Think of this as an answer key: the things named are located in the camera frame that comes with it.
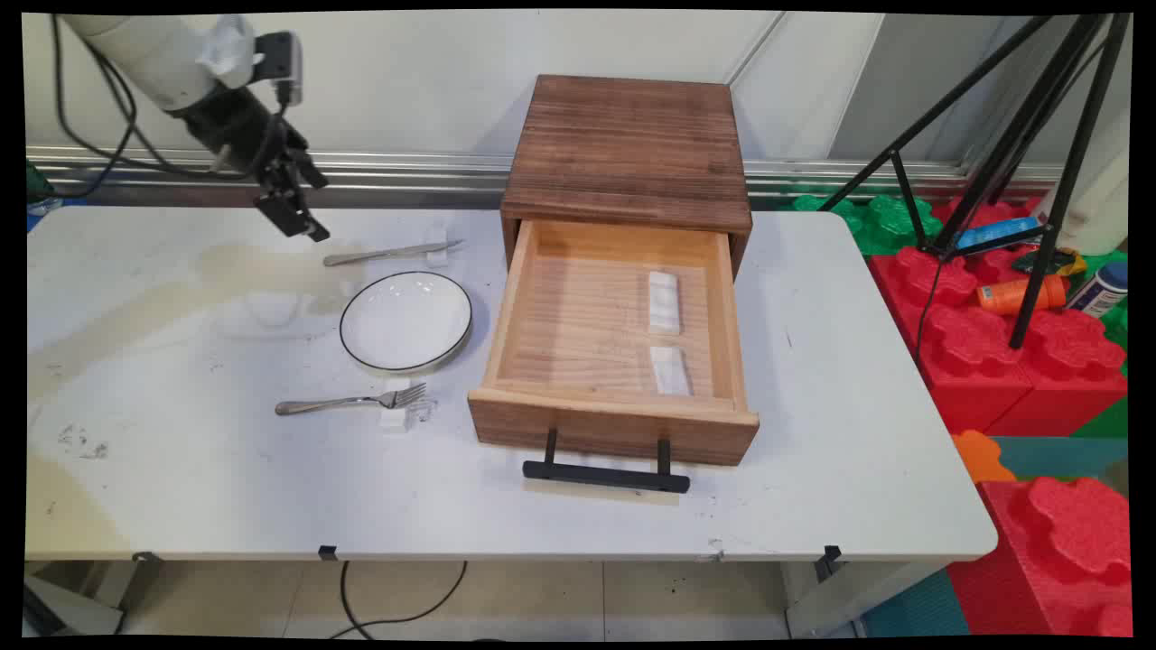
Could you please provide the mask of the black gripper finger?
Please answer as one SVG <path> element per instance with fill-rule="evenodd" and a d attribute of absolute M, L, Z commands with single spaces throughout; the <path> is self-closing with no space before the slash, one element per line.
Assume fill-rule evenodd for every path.
<path fill-rule="evenodd" d="M 281 145 L 281 186 L 284 190 L 302 190 L 305 180 L 310 189 L 326 189 L 329 178 L 314 165 L 307 152 L 307 143 L 301 135 L 284 135 Z"/>
<path fill-rule="evenodd" d="M 264 190 L 255 197 L 255 209 L 286 237 L 306 236 L 314 242 L 329 239 L 329 230 L 309 209 L 304 190 L 284 190 L 281 180 L 281 163 L 269 162 L 260 173 L 259 182 Z"/>

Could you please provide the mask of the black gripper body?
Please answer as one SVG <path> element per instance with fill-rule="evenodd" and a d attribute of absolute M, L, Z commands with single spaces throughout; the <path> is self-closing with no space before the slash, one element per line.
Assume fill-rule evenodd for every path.
<path fill-rule="evenodd" d="M 247 88 L 218 86 L 185 110 L 191 136 L 214 153 L 224 153 L 227 167 L 257 177 L 274 158 L 288 152 L 306 152 L 307 141 L 284 118 L 271 111 Z"/>

